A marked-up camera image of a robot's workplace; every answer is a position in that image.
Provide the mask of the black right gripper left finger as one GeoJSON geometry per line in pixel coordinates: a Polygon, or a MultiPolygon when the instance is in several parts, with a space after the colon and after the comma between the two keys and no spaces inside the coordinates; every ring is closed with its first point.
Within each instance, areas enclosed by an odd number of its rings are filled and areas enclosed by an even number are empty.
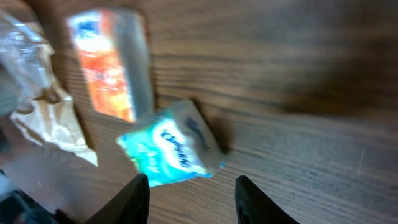
{"type": "Polygon", "coordinates": [[[145,174],[138,174],[86,224],[147,224],[150,187],[145,174]]]}

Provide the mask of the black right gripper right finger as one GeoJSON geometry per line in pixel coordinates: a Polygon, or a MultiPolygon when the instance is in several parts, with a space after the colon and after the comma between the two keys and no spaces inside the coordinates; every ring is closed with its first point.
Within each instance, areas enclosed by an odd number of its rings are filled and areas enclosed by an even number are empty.
{"type": "Polygon", "coordinates": [[[239,224],[299,224],[245,175],[236,179],[235,202],[239,224]]]}

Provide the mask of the teal tissue packet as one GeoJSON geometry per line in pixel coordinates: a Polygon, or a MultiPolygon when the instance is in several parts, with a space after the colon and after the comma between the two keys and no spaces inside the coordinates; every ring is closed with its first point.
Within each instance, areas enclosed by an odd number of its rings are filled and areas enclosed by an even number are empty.
{"type": "Polygon", "coordinates": [[[150,187],[213,177],[224,167],[224,155],[192,100],[178,101],[139,120],[117,138],[150,187]]]}

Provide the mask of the beige snack pouch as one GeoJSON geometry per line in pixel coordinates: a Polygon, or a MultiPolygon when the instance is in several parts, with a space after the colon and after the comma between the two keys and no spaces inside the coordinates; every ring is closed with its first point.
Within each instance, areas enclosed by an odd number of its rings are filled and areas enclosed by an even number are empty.
{"type": "Polygon", "coordinates": [[[53,73],[53,53],[38,23],[22,22],[1,11],[1,65],[18,91],[12,122],[33,143],[56,146],[97,166],[98,157],[86,143],[73,97],[53,73]]]}

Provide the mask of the orange tissue packet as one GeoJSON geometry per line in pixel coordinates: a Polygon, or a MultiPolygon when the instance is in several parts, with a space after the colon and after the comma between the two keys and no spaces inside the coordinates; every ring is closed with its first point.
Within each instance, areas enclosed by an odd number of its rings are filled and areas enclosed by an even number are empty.
{"type": "Polygon", "coordinates": [[[136,122],[155,110],[144,16],[126,8],[97,8],[67,19],[95,111],[136,122]]]}

